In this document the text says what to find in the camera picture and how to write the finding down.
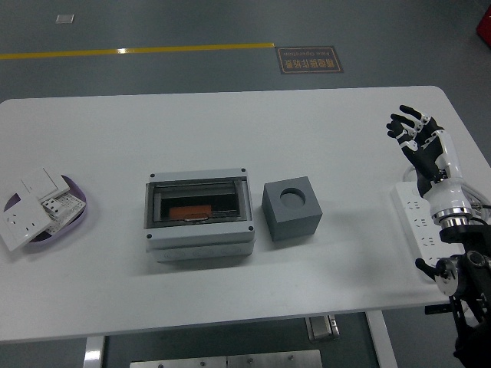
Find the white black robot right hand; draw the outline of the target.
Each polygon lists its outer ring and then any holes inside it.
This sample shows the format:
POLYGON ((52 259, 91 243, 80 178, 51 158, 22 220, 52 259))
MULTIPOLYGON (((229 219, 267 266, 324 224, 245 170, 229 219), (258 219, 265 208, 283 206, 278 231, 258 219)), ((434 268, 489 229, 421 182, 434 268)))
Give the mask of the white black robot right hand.
POLYGON ((451 135, 431 115, 406 105, 399 110, 390 115, 387 135, 415 169, 418 192, 429 202, 433 222, 441 228, 467 225, 472 209, 451 135))

